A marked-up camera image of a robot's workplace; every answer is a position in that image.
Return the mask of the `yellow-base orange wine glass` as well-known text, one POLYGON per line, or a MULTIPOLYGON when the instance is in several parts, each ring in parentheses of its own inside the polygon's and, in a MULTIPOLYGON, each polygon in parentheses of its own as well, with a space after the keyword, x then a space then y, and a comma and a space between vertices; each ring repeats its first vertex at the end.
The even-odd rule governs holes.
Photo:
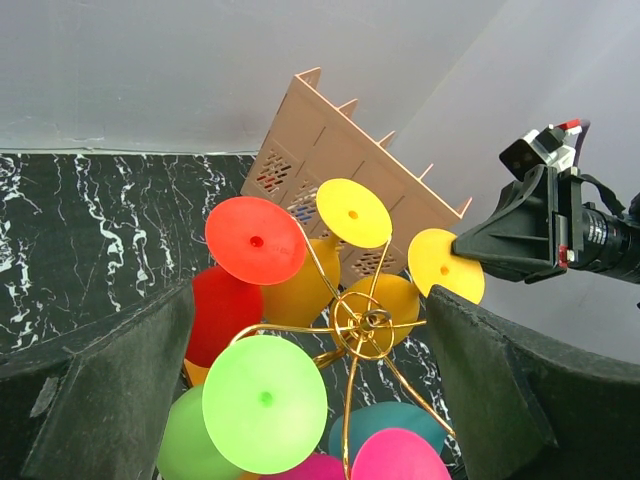
POLYGON ((315 207, 329 235, 309 240, 303 266, 291 279, 262 289, 264 319, 271 324, 311 326, 338 291, 340 243, 374 249, 392 235, 391 217, 382 200, 351 179, 323 182, 315 207))

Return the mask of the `blue wine glass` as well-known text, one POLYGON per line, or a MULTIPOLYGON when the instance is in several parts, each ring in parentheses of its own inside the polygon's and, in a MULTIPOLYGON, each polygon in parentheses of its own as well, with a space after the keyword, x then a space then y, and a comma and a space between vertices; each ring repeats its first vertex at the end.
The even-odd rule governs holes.
POLYGON ((369 437, 387 428, 401 428, 416 433, 438 454, 442 453, 448 436, 442 426, 419 406, 391 401, 372 404, 350 412, 349 461, 354 461, 369 437))

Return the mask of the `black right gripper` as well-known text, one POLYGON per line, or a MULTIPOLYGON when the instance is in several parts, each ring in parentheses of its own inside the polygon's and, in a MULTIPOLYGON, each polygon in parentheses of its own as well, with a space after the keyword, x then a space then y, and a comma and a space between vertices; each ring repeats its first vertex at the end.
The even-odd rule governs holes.
POLYGON ((493 214, 451 250, 511 282, 532 284, 570 268, 637 284, 639 217, 594 176, 539 165, 504 187, 493 214), (584 184, 595 187, 604 211, 582 200, 584 184))

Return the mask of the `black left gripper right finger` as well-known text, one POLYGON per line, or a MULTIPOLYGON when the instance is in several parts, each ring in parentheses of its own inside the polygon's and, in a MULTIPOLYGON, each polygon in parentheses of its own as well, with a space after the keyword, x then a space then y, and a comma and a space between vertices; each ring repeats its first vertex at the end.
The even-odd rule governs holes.
POLYGON ((427 329, 470 479, 636 479, 639 367, 435 286, 427 329))

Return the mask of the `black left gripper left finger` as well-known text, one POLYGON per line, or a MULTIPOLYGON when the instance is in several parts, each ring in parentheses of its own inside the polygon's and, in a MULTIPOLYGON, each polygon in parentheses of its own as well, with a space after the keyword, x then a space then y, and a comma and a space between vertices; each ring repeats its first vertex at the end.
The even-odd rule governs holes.
POLYGON ((151 478, 193 317, 182 282, 2 356, 2 478, 151 478))

